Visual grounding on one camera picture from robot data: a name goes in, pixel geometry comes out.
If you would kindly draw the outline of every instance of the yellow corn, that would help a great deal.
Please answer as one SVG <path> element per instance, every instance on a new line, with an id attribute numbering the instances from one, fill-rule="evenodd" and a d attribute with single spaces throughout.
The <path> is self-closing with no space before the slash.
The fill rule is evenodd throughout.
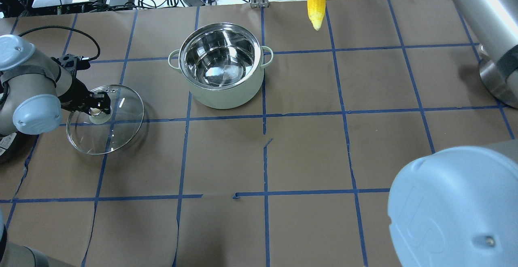
<path id="1" fill-rule="evenodd" d="M 315 30 L 319 30 L 325 16 L 325 0 L 308 0 L 308 16 Z"/>

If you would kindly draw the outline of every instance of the screw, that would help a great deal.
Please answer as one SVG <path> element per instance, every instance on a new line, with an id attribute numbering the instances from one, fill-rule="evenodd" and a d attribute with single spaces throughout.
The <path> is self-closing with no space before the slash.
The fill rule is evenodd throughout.
<path id="1" fill-rule="evenodd" d="M 487 236 L 486 237 L 486 244 L 489 245 L 490 247 L 494 247 L 495 246 L 494 238 L 492 238 L 490 236 Z"/>

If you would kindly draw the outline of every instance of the metal bowl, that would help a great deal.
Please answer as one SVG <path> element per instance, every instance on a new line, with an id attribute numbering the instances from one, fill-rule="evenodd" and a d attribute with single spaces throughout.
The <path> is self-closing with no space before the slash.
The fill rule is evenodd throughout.
<path id="1" fill-rule="evenodd" d="M 192 84 L 226 90 L 245 82 L 257 69 L 263 51 L 257 38 L 233 23 L 206 25 L 180 49 L 179 64 Z"/>

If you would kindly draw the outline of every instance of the pot handle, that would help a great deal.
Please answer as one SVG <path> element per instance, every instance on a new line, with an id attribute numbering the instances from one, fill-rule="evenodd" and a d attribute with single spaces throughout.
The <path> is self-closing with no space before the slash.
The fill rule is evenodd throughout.
<path id="1" fill-rule="evenodd" d="M 181 73 L 181 70 L 180 70 L 180 63 L 178 63 L 178 67 L 175 67 L 171 64 L 171 57 L 174 56 L 174 55 L 177 55 L 178 53 L 180 53 L 180 50 L 177 49 L 177 50 L 174 50 L 172 51 L 169 56 L 167 57 L 167 63 L 169 64 L 169 66 L 175 70 L 177 70 L 178 72 Z"/>
<path id="2" fill-rule="evenodd" d="M 274 60 L 274 50 L 267 46 L 261 46 L 261 48 L 270 51 L 270 60 L 267 63 L 261 65 L 261 69 L 265 69 L 267 66 L 270 66 Z"/>

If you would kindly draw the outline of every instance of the white pot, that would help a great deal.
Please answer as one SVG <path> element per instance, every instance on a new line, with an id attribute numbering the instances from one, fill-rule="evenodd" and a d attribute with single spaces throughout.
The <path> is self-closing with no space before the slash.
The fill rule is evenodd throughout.
<path id="1" fill-rule="evenodd" d="M 270 60 L 264 63 L 264 50 Z M 171 58 L 179 54 L 179 66 Z M 215 23 L 192 33 L 181 49 L 170 53 L 167 62 L 182 73 L 196 100 L 217 109 L 234 108 L 252 99 L 261 88 L 264 69 L 274 52 L 260 46 L 257 38 L 243 27 Z"/>

